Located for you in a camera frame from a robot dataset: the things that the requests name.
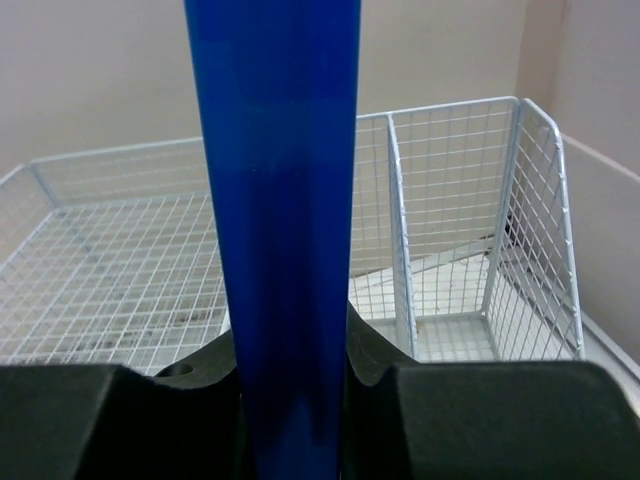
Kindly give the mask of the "blue folder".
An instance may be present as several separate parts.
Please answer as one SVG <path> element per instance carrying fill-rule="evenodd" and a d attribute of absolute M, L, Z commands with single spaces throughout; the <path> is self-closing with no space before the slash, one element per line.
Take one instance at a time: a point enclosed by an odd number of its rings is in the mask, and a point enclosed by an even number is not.
<path fill-rule="evenodd" d="M 257 475 L 336 479 L 361 5 L 184 8 Z"/>

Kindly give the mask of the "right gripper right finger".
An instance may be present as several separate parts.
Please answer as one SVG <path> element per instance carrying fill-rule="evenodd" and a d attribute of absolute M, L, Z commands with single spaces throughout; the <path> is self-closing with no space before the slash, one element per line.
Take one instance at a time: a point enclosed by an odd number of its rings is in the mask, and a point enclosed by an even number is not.
<path fill-rule="evenodd" d="M 639 420 L 585 361 L 421 363 L 348 313 L 346 479 L 635 479 Z"/>

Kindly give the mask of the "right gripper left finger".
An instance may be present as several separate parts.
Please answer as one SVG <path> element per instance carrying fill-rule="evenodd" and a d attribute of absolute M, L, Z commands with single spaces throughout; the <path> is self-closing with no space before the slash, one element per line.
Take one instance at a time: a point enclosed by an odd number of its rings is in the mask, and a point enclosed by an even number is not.
<path fill-rule="evenodd" d="M 253 479 L 232 336 L 145 376 L 114 364 L 1 369 L 4 479 Z"/>

